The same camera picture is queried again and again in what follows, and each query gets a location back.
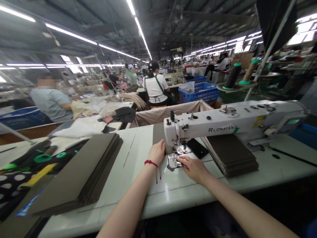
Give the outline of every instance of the black phone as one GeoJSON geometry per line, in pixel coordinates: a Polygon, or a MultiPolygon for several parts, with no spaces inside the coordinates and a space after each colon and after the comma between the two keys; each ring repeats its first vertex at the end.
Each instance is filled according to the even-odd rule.
{"type": "Polygon", "coordinates": [[[202,159],[209,153],[209,151],[202,144],[200,144],[196,139],[191,139],[187,141],[186,146],[189,149],[191,149],[194,155],[196,155],[197,158],[199,159],[202,159]]]}

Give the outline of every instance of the red bracelet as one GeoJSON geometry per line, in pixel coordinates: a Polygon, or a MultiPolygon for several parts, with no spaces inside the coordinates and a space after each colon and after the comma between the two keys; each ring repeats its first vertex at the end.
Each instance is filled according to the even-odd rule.
{"type": "Polygon", "coordinates": [[[161,178],[161,170],[160,170],[159,166],[158,166],[156,163],[153,163],[151,160],[146,160],[146,161],[144,162],[144,165],[146,165],[146,164],[153,164],[153,165],[155,165],[155,167],[156,167],[155,178],[156,178],[156,183],[158,183],[158,171],[157,171],[157,169],[159,170],[159,178],[162,179],[162,178],[161,178]]]}

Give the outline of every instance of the hand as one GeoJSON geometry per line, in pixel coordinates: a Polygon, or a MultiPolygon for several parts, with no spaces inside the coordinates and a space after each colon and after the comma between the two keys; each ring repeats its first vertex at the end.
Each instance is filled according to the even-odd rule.
{"type": "Polygon", "coordinates": [[[161,139],[161,141],[157,144],[154,144],[148,155],[148,160],[152,160],[153,163],[156,163],[158,166],[162,162],[165,154],[165,143],[164,140],[161,139]]]}
{"type": "Polygon", "coordinates": [[[206,181],[210,175],[204,163],[199,159],[192,159],[186,155],[180,155],[177,160],[186,166],[183,167],[185,173],[201,185],[203,185],[203,182],[206,181]]]}

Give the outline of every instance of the industrial sewing machine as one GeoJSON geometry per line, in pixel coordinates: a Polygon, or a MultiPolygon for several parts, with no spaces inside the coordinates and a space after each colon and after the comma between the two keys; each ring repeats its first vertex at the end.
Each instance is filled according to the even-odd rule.
{"type": "Polygon", "coordinates": [[[164,119],[166,142],[177,154],[188,153],[192,138],[235,134],[251,151],[268,143],[276,134],[288,134],[307,116],[298,101],[245,101],[222,105],[220,109],[174,115],[164,119]]]}

